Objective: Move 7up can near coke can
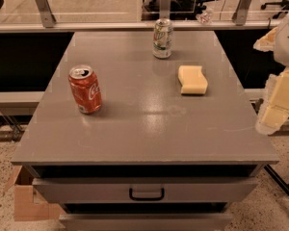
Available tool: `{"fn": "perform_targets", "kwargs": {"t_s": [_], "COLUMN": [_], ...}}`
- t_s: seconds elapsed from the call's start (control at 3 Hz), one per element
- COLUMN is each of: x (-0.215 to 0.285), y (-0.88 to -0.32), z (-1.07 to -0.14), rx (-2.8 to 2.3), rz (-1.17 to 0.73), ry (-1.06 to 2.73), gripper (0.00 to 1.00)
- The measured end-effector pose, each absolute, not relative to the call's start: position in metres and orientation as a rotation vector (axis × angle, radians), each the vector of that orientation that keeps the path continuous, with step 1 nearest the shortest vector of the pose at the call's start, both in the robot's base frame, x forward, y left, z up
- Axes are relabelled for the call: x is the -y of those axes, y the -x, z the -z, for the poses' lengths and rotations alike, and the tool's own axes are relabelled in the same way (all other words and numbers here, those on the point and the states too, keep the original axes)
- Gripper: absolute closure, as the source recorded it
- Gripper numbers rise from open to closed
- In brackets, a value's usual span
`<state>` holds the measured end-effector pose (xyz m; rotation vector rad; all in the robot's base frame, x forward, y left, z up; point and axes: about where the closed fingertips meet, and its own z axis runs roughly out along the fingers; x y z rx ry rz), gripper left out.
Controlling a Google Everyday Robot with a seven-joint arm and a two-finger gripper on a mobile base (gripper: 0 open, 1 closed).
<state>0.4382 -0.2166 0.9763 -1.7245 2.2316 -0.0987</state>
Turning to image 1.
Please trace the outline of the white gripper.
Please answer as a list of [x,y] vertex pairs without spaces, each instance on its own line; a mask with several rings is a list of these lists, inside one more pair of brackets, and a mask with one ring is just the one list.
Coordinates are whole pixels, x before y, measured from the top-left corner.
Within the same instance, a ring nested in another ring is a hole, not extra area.
[[[275,61],[289,66],[289,12],[277,27],[258,39],[253,48],[262,52],[274,50]],[[255,129],[263,135],[278,131],[289,118],[289,67],[278,76],[271,74],[266,82]]]

